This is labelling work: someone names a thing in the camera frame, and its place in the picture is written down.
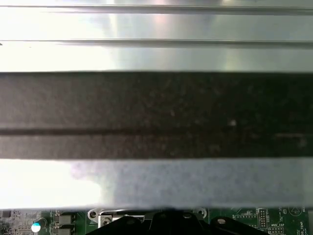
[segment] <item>metal panel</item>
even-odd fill
[[[1,0],[6,6],[236,6],[236,7],[313,7],[311,0]]]
[[[0,47],[0,71],[313,71],[311,45],[302,44],[286,48],[258,44],[195,48],[35,47],[32,44]]]
[[[310,0],[2,0],[0,19],[0,71],[313,71]]]
[[[0,160],[0,177],[9,179],[0,208],[311,207],[312,167],[302,158]]]
[[[8,40],[312,41],[313,16],[1,13]]]

